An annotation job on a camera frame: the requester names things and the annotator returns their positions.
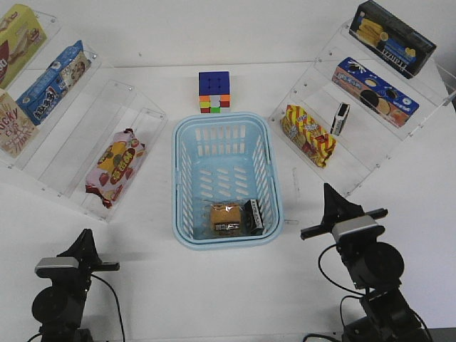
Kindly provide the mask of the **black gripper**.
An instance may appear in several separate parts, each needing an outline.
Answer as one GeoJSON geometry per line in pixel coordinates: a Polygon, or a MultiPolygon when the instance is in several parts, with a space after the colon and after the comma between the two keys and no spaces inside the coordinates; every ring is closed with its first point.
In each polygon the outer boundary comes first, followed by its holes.
{"type": "MultiPolygon", "coordinates": [[[[368,216],[375,220],[388,214],[384,208],[364,212],[362,206],[349,202],[327,182],[323,184],[323,193],[324,212],[321,223],[301,229],[302,239],[331,233],[336,224],[350,219],[368,216]]],[[[349,239],[337,242],[336,249],[356,289],[391,289],[401,285],[400,278],[405,263],[394,246],[373,240],[349,239]]]]}
{"type": "MultiPolygon", "coordinates": [[[[73,257],[84,271],[119,271],[118,261],[104,262],[98,256],[91,229],[84,229],[72,245],[57,257],[73,257]]],[[[33,300],[33,317],[44,327],[76,330],[81,327],[91,280],[78,276],[52,276],[51,285],[33,300]]]]}

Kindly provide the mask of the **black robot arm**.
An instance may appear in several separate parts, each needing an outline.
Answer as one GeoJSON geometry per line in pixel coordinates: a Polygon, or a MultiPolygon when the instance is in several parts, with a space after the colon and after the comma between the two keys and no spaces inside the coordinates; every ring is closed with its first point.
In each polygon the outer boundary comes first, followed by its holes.
{"type": "Polygon", "coordinates": [[[333,248],[348,270],[365,316],[343,326],[342,341],[431,341],[423,320],[409,307],[400,292],[405,265],[400,252],[379,242],[384,226],[377,221],[387,215],[380,208],[365,212],[326,183],[321,223],[301,230],[308,239],[330,233],[333,248]]]}
{"type": "Polygon", "coordinates": [[[84,229],[66,251],[42,258],[35,274],[50,279],[51,285],[36,295],[31,307],[41,323],[41,340],[92,341],[90,330],[81,328],[91,277],[95,272],[119,269],[119,263],[100,259],[91,229],[84,229]]]}

